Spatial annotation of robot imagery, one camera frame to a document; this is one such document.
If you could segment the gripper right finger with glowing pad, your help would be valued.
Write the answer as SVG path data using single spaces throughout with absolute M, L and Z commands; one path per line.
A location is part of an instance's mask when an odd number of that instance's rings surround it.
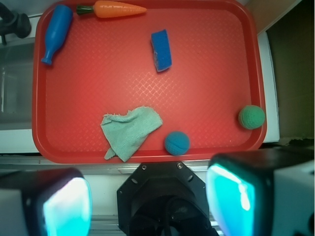
M 206 175 L 210 212 L 227 236 L 312 236 L 314 173 L 311 149 L 217 154 Z

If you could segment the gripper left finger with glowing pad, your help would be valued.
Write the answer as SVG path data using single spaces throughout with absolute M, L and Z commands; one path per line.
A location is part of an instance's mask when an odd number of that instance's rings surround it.
M 78 169 L 0 176 L 2 236 L 86 236 L 91 218 L 91 189 Z

